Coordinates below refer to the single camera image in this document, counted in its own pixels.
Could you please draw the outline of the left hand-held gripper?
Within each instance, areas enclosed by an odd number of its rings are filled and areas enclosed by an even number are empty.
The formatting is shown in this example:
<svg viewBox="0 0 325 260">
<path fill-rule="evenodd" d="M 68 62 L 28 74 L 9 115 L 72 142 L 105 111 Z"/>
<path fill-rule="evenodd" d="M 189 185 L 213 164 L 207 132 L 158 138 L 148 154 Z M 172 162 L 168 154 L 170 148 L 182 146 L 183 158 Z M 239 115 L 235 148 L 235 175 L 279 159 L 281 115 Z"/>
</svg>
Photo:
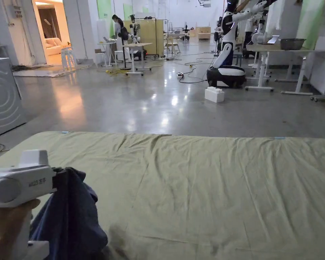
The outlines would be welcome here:
<svg viewBox="0 0 325 260">
<path fill-rule="evenodd" d="M 26 150 L 19 164 L 0 168 L 0 208 L 15 208 L 28 201 L 57 191 L 57 172 L 50 167 L 46 150 Z M 29 239 L 32 212 L 23 225 L 10 252 L 10 260 L 43 260 L 49 255 L 49 243 Z"/>
</svg>

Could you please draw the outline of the person's left hand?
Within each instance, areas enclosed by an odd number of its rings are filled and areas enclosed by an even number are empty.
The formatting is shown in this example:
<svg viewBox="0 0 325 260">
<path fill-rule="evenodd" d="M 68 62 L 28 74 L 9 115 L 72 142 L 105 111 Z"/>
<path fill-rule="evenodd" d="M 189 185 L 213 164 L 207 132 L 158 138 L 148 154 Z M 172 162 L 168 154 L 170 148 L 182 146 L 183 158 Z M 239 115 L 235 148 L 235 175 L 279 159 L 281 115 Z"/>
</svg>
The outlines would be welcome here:
<svg viewBox="0 0 325 260">
<path fill-rule="evenodd" d="M 0 208 L 0 260 L 10 258 L 25 217 L 40 203 L 34 199 L 14 208 Z"/>
</svg>

